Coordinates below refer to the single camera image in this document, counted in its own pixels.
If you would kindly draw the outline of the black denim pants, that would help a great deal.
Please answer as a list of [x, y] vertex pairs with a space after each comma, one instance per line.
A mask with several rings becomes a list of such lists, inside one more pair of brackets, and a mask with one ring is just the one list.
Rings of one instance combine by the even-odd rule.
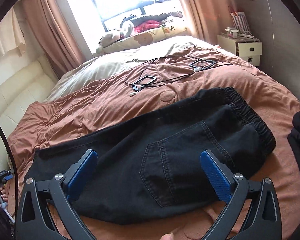
[[196, 95], [78, 139], [39, 150], [27, 177], [49, 180], [91, 149], [98, 163], [75, 210], [116, 224], [166, 218], [209, 205], [216, 194], [199, 162], [211, 150], [246, 178], [276, 146], [266, 123], [231, 87]]

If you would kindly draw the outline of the red clothing on sill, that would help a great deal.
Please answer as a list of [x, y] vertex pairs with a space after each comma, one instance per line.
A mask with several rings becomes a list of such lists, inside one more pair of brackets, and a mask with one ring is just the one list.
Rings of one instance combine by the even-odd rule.
[[158, 28], [159, 26], [160, 26], [160, 22], [155, 20], [147, 20], [134, 27], [134, 32], [138, 34], [150, 29]]

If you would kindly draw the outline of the brown bed blanket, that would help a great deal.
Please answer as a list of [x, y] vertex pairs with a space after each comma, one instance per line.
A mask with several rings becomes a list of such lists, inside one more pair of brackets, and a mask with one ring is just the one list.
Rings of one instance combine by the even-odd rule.
[[197, 73], [185, 81], [147, 88], [130, 96], [124, 74], [96, 80], [55, 101], [29, 105], [8, 136], [19, 179], [24, 179], [36, 150], [76, 139], [194, 95], [200, 89], [233, 87], [266, 122], [276, 139], [271, 154], [256, 177], [270, 176], [277, 191], [282, 237], [287, 239], [300, 223], [300, 172], [287, 135], [300, 101], [270, 76], [222, 50], [196, 47], [186, 52], [220, 59], [225, 66]]

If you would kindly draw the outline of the cream padded headboard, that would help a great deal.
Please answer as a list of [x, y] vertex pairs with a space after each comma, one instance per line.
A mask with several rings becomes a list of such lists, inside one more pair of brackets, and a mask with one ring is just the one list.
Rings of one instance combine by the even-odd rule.
[[28, 106], [42, 102], [58, 82], [47, 58], [42, 55], [0, 85], [0, 127], [8, 137]]

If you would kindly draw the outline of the cream bed sheet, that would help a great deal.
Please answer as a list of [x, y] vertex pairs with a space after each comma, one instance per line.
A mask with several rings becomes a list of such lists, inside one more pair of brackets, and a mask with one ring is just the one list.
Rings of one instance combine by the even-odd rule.
[[191, 47], [212, 49], [215, 46], [192, 36], [175, 36], [140, 48], [93, 58], [64, 74], [51, 90], [45, 102], [57, 100], [93, 81], [107, 79], [148, 60], [181, 52]]

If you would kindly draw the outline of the white bedside cabinet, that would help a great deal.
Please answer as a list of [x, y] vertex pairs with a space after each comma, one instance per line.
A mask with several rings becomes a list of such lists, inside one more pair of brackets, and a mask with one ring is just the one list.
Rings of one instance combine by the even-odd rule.
[[217, 41], [220, 47], [255, 67], [260, 66], [262, 55], [262, 42], [256, 38], [230, 38], [226, 35], [218, 35]]

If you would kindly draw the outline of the grey plush toy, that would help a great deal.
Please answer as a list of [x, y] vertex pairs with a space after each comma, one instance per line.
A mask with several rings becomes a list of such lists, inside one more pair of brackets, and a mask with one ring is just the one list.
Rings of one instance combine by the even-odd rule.
[[119, 40], [130, 37], [133, 30], [134, 24], [131, 21], [124, 22], [122, 27], [119, 29], [109, 30], [99, 40], [98, 47], [96, 49], [96, 54], [101, 54], [103, 48], [106, 48]]

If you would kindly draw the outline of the pink curtain left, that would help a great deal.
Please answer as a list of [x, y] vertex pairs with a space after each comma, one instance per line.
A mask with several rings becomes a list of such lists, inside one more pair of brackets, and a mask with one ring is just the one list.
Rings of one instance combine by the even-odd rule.
[[21, 0], [27, 22], [58, 77], [85, 62], [56, 0]]

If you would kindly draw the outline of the bear print pillow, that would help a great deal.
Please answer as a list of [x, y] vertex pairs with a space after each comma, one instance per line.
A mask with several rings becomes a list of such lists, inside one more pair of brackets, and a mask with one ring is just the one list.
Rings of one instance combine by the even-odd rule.
[[149, 29], [139, 34], [124, 38], [120, 41], [116, 41], [107, 47], [99, 46], [94, 56], [101, 56], [104, 54], [110, 54], [118, 51], [136, 49], [143, 46], [147, 46], [156, 42], [166, 40], [171, 37], [187, 35], [188, 28], [184, 21], [174, 21], [168, 23], [167, 26], [160, 26], [158, 28]]

